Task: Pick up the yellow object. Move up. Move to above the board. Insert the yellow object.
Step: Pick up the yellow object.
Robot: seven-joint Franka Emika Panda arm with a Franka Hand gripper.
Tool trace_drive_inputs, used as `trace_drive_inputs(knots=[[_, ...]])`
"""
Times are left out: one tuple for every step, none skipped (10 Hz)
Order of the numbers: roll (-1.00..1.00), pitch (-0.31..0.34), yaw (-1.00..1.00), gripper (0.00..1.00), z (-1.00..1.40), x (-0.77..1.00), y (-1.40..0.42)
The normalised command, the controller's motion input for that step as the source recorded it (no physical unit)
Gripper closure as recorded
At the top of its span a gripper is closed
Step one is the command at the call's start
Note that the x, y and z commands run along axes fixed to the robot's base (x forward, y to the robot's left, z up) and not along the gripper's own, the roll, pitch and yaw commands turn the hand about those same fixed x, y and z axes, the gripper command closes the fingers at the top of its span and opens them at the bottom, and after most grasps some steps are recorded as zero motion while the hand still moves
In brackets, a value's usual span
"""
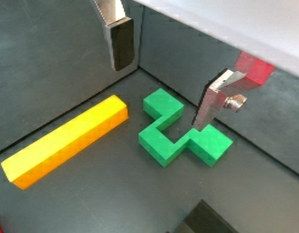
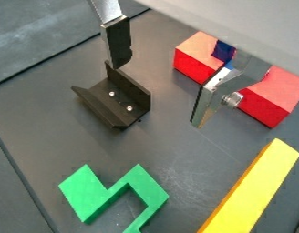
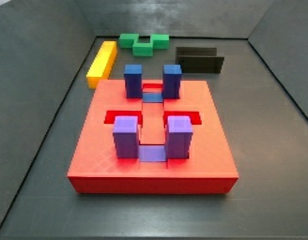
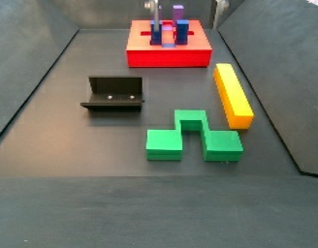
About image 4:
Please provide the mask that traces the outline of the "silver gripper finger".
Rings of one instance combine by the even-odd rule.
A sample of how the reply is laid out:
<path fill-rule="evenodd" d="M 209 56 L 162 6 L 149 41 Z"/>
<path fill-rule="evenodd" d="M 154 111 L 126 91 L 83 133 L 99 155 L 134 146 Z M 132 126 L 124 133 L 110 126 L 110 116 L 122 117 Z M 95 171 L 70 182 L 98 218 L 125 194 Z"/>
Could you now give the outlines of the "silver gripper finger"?
<path fill-rule="evenodd" d="M 219 28 L 220 25 L 220 16 L 229 8 L 229 0 L 217 0 L 217 9 L 216 9 L 216 17 L 215 17 L 215 29 Z"/>
<path fill-rule="evenodd" d="M 145 7 L 153 13 L 153 20 L 154 20 L 154 31 L 160 31 L 160 0 L 146 0 Z"/>

